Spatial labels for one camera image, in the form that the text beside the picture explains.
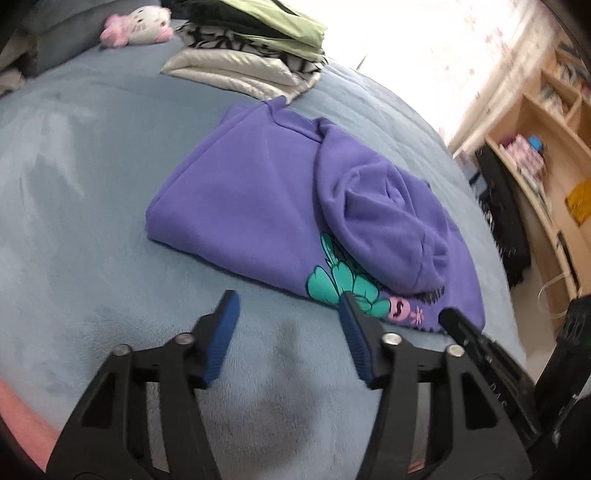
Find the white pink cat plush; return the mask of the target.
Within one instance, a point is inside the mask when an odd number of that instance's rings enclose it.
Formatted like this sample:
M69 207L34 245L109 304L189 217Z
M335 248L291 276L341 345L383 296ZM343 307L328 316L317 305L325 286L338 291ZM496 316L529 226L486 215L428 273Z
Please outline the white pink cat plush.
M110 15L99 36L100 45L120 48L168 42L174 36L170 21L170 10L155 5L139 7L128 15Z

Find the grey-blue bed blanket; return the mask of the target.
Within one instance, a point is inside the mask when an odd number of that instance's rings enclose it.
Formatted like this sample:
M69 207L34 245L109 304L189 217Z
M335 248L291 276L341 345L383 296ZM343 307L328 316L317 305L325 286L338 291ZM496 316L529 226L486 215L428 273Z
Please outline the grey-blue bed blanket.
M238 291L200 396L226 479L351 479L379 396L338 316L149 241L160 185L240 96L168 77L178 41L90 49L1 101L1 413L45 463L111 349L157 346Z

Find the white folded garment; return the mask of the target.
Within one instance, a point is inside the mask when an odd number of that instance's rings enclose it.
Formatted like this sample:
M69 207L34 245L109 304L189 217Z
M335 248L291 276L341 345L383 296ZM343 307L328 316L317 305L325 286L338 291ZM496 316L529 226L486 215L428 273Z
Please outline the white folded garment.
M170 57L161 73L235 91L260 101L283 96L287 103L315 87L322 69L290 70L279 58L228 49L184 48Z

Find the black white hanging clothes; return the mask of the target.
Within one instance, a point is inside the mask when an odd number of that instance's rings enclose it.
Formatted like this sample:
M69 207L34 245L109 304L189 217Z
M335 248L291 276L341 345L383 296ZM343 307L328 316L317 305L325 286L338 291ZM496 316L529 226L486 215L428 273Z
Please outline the black white hanging clothes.
M495 151L485 144L475 152L477 173L470 180L489 223L510 288L524 281L531 251L510 175Z

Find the yellow cloth on shelf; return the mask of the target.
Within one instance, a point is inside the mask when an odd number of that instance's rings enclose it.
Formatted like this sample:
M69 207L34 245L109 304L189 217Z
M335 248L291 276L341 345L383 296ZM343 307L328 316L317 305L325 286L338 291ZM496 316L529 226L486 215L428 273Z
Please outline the yellow cloth on shelf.
M565 198L565 204L576 224L583 225L591 216L591 180L578 184Z

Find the green black folded jacket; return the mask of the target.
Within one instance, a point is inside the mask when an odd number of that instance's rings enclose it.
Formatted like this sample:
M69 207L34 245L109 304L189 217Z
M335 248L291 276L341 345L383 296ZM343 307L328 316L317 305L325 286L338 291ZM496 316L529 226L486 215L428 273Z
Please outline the green black folded jacket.
M187 19L198 26L283 43L310 58L324 53L325 26L281 1L189 1L186 8Z

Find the purple zip hoodie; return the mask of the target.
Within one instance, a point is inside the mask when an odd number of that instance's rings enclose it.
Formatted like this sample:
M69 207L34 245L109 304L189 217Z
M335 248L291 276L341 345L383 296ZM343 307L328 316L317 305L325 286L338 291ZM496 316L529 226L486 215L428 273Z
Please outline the purple zip hoodie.
M148 237L232 273L437 332L485 308L459 227L429 183L283 99L228 109L145 212Z

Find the black white patterned garment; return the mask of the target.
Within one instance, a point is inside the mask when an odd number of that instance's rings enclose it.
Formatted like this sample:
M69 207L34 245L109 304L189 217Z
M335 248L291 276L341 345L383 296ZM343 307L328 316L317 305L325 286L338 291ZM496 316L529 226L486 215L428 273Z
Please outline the black white patterned garment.
M189 65L232 71L286 86L321 72L325 56L304 52L294 41L252 40L229 29L187 22L176 29Z

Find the pink storage boxes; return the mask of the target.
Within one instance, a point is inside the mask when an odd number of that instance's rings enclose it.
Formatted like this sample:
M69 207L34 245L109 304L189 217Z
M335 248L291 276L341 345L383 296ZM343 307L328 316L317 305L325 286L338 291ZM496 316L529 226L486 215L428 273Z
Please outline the pink storage boxes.
M526 138L521 134L501 145L516 169L538 184L543 183L546 175L546 163L541 154L541 147L542 143L537 137Z

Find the wooden bookshelf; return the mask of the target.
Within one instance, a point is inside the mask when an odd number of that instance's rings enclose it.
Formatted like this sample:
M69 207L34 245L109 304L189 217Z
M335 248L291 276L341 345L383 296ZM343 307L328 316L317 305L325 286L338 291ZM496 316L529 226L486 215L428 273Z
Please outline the wooden bookshelf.
M542 184L523 176L501 148L517 134L542 143ZM549 51L486 132L485 144L509 172L531 263L542 278L538 307L559 329L569 303L590 292L590 218L578 226L565 204L567 195L590 179L590 77L570 45L557 44Z

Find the grey-blue pillow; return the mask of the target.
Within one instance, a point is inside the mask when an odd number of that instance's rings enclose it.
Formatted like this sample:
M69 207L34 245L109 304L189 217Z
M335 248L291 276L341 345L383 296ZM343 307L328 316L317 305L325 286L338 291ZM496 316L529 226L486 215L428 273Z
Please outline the grey-blue pillow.
M126 15L160 1L63 0L38 1L21 23L33 49L21 62L24 74L35 77L96 46L105 20Z

